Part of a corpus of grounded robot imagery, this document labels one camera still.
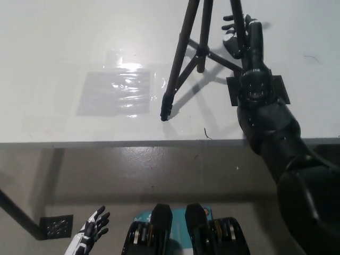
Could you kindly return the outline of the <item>white and black right hand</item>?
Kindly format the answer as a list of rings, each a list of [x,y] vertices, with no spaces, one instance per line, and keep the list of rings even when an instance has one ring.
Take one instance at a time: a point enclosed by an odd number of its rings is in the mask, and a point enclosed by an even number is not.
[[[245,27],[245,38],[246,41],[249,41],[249,26],[253,23],[260,23],[258,19],[252,18],[248,14],[243,15],[244,27]],[[223,37],[223,45],[227,52],[234,59],[241,59],[242,52],[239,50],[238,42],[237,42],[237,32],[235,30],[235,24],[228,24],[222,26],[222,30],[226,31]]]

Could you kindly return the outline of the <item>white and black left hand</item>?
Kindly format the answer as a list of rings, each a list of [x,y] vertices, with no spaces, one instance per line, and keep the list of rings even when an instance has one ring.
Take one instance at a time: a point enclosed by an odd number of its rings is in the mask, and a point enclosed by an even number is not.
[[[81,244],[91,249],[100,237],[108,232],[110,212],[105,212],[106,207],[101,206],[83,225],[79,233],[82,234]]]

